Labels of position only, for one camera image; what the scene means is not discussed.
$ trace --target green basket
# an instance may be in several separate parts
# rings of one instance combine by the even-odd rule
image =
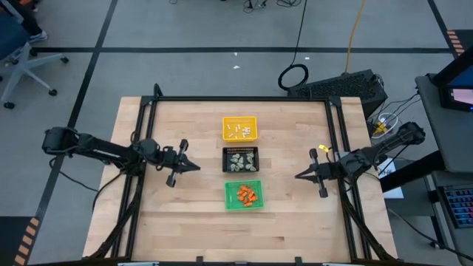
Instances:
[[[238,200],[237,193],[242,185],[251,188],[258,197],[258,200],[253,202],[253,205],[250,207],[243,207],[243,202]],[[264,206],[265,201],[263,200],[261,180],[232,181],[225,183],[225,209],[227,211],[254,210],[263,208]]]

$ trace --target black tray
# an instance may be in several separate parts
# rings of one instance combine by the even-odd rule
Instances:
[[[222,171],[226,173],[256,173],[259,171],[259,159],[258,159],[258,147],[235,147],[235,148],[223,148],[223,156],[222,156]],[[240,154],[244,156],[245,160],[243,162],[244,165],[248,163],[246,160],[246,154],[253,152],[253,166],[256,168],[256,171],[246,170],[246,168],[241,169],[240,171],[232,171],[230,169],[230,165],[232,162],[230,161],[231,157],[234,154]]]

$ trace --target chair base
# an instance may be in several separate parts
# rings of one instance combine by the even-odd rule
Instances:
[[[57,60],[61,60],[64,64],[67,64],[69,63],[69,59],[63,54],[57,54],[28,60],[31,51],[30,44],[26,43],[23,47],[23,51],[21,51],[21,54],[17,59],[17,64],[0,68],[0,75],[11,74],[10,78],[8,79],[7,86],[5,87],[5,90],[0,98],[0,101],[4,103],[4,107],[7,109],[13,109],[15,107],[14,103],[8,102],[8,98],[23,75],[29,75],[32,79],[40,83],[49,91],[50,95],[56,96],[58,94],[58,91],[51,88],[50,85],[40,79],[37,75],[33,74],[31,69]]]

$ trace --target yellow cable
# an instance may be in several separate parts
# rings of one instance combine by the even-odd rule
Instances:
[[[358,12],[358,16],[356,17],[355,24],[353,25],[352,33],[350,34],[350,42],[348,43],[347,64],[345,65],[345,73],[348,73],[348,66],[350,65],[350,52],[352,49],[353,36],[355,35],[356,28],[358,27],[358,22],[360,22],[361,13],[363,12],[364,4],[366,4],[366,2],[367,0],[363,0],[363,3],[361,3],[360,11]]]

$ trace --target white paper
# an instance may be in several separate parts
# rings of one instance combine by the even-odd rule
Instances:
[[[391,161],[392,161],[392,158],[388,158],[387,160],[385,160],[382,164],[378,166],[378,176],[380,179],[396,171],[396,167],[394,166],[394,163],[391,163]],[[386,166],[387,168],[386,170],[384,170],[383,174],[379,174],[379,172],[382,171],[384,167]],[[394,188],[390,191],[384,192],[384,199],[403,199],[403,198],[404,198],[404,194],[402,193],[401,188]]]

